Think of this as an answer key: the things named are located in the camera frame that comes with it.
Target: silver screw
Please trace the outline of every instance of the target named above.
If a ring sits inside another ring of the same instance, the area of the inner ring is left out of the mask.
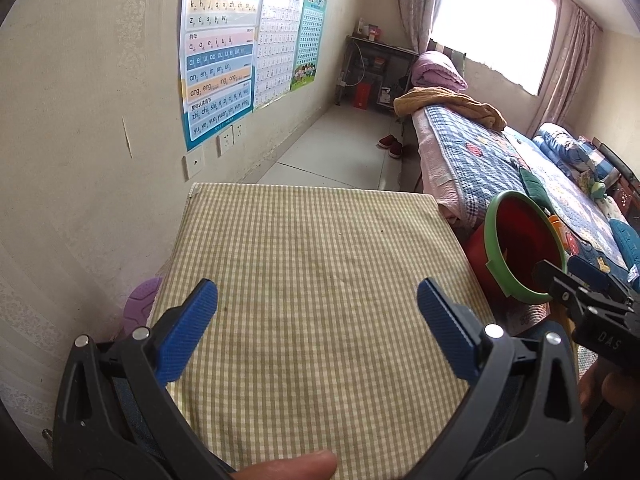
[[[562,342],[562,338],[555,332],[547,332],[546,340],[549,341],[552,345],[559,345]]]
[[[83,346],[87,346],[89,344],[89,336],[82,334],[79,335],[78,337],[76,337],[76,340],[74,341],[74,345],[76,345],[78,348],[82,348]]]
[[[484,327],[484,333],[492,339],[500,339],[504,335],[504,330],[500,325],[491,323]]]
[[[149,337],[149,329],[146,326],[139,326],[131,333],[131,335],[136,341],[142,341]]]

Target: pair of slippers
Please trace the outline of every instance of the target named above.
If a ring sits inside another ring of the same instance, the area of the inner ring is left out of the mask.
[[[378,146],[383,150],[389,150],[389,156],[392,158],[400,158],[402,156],[402,142],[397,140],[393,135],[388,135],[380,139]]]

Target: brown blanket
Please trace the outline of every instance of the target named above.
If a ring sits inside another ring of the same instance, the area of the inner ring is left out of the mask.
[[[494,132],[501,132],[507,125],[501,113],[487,103],[479,103],[464,94],[446,88],[414,88],[394,100],[394,108],[399,117],[414,113],[429,105],[444,105],[455,113],[471,119]]]

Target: tile floor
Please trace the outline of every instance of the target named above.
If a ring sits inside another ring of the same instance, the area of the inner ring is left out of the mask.
[[[392,115],[332,105],[258,183],[397,191],[400,160],[376,146],[388,134],[401,139]]]

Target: electrical outlet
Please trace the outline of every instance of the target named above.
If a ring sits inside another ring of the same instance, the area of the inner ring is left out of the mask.
[[[191,180],[196,173],[199,173],[204,168],[204,149],[202,145],[187,152],[182,160],[184,161],[184,172],[187,175],[187,180]]]
[[[240,142],[240,140],[244,137],[244,125],[234,124],[234,144]]]
[[[231,126],[228,127],[226,130],[220,132],[216,138],[218,142],[218,156],[222,156],[234,145],[233,128]]]

